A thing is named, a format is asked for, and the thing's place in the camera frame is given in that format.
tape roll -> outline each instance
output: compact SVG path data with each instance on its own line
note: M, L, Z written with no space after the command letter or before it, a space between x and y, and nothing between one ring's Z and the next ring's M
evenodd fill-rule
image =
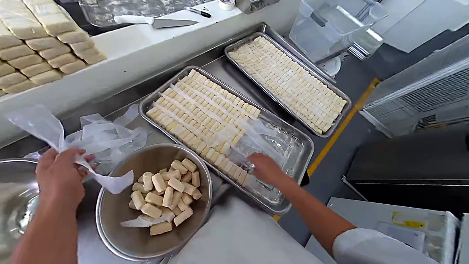
M235 8L235 0L219 0L218 5L224 10L233 10Z

yellow floor line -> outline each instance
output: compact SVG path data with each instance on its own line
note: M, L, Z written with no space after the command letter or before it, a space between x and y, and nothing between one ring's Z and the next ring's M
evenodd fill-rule
M345 127L348 125L348 123L352 120L353 116L355 113L357 113L358 110L360 110L363 107L363 104L365 103L366 99L368 99L368 96L373 92L375 89L376 85L380 83L380 80L378 78L374 78L370 85L368 86L368 89L363 93L363 95L360 97L358 102L354 105L354 107L350 110L349 114L347 117L344 119L344 121L340 124L340 126L337 128L337 130L334 132L334 135L332 135L331 139L329 139L329 142L326 144L326 146L321 150L321 153L316 157L314 162L311 164L311 166L308 168L308 176L311 177L313 172L316 170L316 168L319 166L321 161L324 159L325 155L329 150L332 148L334 143L337 141L337 138L342 134L344 131ZM278 222L281 216L273 216L273 219Z

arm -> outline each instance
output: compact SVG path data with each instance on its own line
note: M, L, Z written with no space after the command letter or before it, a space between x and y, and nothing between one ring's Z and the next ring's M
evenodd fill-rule
M354 229L355 226L298 186L273 159L254 153L248 157L248 160L256 166L254 175L268 184L275 185L291 201L311 234L332 255L335 238L347 230Z
M78 170L74 160L83 153L77 148L60 154L49 149L40 158L36 167L39 205L12 254L12 264L77 263L76 209L84 197L82 179L87 172Z

knife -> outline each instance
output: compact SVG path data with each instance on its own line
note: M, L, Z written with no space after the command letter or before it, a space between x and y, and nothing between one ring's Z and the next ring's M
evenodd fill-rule
M123 15L115 16L114 21L117 24L130 23L130 24L149 24L153 28L170 28L170 27L181 27L190 26L197 24L198 21L193 20L181 20L181 19L155 19L151 16L133 16Z

hand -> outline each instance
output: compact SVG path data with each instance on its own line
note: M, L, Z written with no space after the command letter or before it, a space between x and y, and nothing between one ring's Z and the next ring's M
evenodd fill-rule
M262 153L253 153L247 160L256 166L254 176L267 184L278 186L281 180L290 178L271 157Z
M41 205L76 211L84 198L82 180L88 171L74 162L77 155L84 153L84 149L78 148L62 153L51 148L42 155L36 167ZM89 162L93 158L90 155L85 160Z

